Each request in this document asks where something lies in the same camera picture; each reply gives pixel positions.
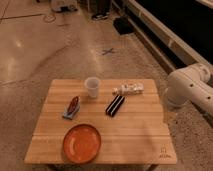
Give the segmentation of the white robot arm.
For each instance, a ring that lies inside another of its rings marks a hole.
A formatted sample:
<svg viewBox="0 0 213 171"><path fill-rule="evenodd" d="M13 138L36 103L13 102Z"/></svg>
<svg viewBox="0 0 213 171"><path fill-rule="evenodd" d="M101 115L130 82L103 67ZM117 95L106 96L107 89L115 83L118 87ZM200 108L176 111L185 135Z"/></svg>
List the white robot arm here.
<svg viewBox="0 0 213 171"><path fill-rule="evenodd" d="M162 101L169 109L182 108L191 101L213 117L213 87L209 68L195 63L171 72L167 77L167 88Z"/></svg>

